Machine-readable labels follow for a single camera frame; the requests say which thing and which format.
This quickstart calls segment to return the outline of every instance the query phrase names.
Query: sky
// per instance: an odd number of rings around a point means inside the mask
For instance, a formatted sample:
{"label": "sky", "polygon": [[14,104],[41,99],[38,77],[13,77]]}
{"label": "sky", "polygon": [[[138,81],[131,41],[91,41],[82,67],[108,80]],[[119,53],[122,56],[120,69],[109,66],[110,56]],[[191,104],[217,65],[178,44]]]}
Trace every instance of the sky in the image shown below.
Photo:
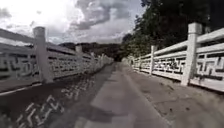
{"label": "sky", "polygon": [[63,42],[119,43],[133,30],[140,0],[0,0],[0,28],[32,36],[37,26],[46,39]]}

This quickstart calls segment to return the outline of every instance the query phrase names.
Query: bridge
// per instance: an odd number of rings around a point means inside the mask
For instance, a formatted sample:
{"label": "bridge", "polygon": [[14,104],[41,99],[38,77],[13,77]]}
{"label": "bridge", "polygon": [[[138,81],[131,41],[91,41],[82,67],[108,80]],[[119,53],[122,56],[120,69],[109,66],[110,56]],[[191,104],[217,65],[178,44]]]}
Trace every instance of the bridge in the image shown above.
{"label": "bridge", "polygon": [[0,127],[223,128],[208,90],[223,92],[224,30],[201,30],[115,63],[46,42],[42,27],[34,38],[0,29]]}

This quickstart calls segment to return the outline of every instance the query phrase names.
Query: green tree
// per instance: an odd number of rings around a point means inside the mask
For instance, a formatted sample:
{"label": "green tree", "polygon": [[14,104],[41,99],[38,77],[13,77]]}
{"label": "green tree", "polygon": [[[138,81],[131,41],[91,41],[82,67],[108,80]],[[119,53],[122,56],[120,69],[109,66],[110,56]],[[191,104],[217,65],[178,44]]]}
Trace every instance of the green tree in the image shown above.
{"label": "green tree", "polygon": [[164,48],[186,40],[189,23],[209,23],[207,0],[142,0],[142,6],[146,11],[136,17],[132,38],[126,41],[135,56],[149,53],[151,44]]}

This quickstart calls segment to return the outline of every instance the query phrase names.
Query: railing top rail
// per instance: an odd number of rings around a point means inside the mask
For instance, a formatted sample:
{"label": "railing top rail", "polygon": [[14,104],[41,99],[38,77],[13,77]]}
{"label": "railing top rail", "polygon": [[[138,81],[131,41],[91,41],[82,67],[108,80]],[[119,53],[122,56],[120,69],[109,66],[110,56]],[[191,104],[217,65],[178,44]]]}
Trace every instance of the railing top rail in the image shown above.
{"label": "railing top rail", "polygon": [[148,57],[151,57],[151,54],[147,54],[147,55],[141,56],[141,59],[148,58]]}
{"label": "railing top rail", "polygon": [[224,28],[199,36],[197,39],[197,43],[202,44],[210,41],[219,40],[222,38],[224,38]]}
{"label": "railing top rail", "polygon": [[55,50],[59,50],[59,51],[70,53],[70,54],[76,54],[76,52],[71,49],[52,44],[50,42],[47,42],[46,45],[47,45],[47,48],[50,48],[50,49],[55,49]]}
{"label": "railing top rail", "polygon": [[32,37],[9,32],[9,31],[1,29],[1,28],[0,28],[0,37],[6,38],[6,39],[11,39],[11,40],[22,41],[25,43],[32,43],[32,44],[35,44],[35,42],[36,42],[36,40]]}
{"label": "railing top rail", "polygon": [[163,53],[166,53],[166,52],[170,52],[170,51],[173,51],[173,50],[178,50],[178,49],[184,48],[184,47],[187,46],[187,42],[188,41],[184,41],[184,42],[172,45],[170,47],[167,47],[167,48],[161,49],[159,51],[156,51],[154,54],[158,55],[158,54],[163,54]]}

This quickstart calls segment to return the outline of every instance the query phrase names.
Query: white stone railing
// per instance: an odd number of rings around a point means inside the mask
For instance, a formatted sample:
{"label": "white stone railing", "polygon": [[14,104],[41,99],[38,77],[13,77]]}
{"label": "white stone railing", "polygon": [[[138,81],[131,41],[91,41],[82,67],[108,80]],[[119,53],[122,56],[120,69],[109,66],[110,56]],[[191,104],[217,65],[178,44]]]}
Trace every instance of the white stone railing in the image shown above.
{"label": "white stone railing", "polygon": [[[46,43],[42,27],[33,32],[31,38],[0,29],[0,92],[95,72],[113,62],[104,55],[94,57]],[[15,46],[18,42],[32,47]]]}
{"label": "white stone railing", "polygon": [[189,25],[188,40],[135,58],[133,68],[151,75],[224,91],[224,29],[205,35],[201,25]]}

